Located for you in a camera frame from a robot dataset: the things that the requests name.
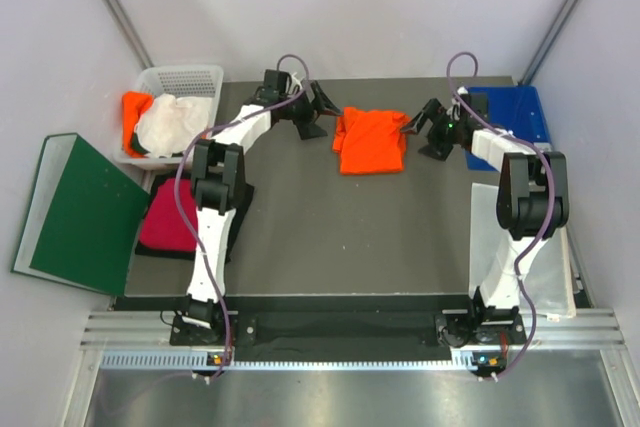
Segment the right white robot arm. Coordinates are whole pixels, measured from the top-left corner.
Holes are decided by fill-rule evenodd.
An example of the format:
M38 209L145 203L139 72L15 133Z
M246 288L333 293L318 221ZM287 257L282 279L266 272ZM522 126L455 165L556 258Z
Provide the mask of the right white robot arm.
M445 342L487 343L517 329L520 302L531 304L525 279L539 251L569 218L566 158L543 152L488 121L484 94L457 93L450 107L432 98L401 131L429 129L421 153L446 160L460 146L500 174L496 217L504 235L488 273L475 288L464 316L449 316L441 330Z

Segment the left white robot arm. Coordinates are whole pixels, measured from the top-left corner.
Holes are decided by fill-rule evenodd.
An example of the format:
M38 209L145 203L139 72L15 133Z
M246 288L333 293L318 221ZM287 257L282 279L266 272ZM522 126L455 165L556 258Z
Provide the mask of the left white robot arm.
M187 327L205 344L219 342L226 352L231 350L224 269L232 238L253 196L246 182L245 154L280 120L292 122L303 140L326 136L316 124L321 115L338 117L341 110L318 82L303 81L289 92L286 83L266 81L231 122L211 128L190 147L196 220L191 221L182 206L178 183L174 184L174 201L196 250L186 310L176 316L176 330Z

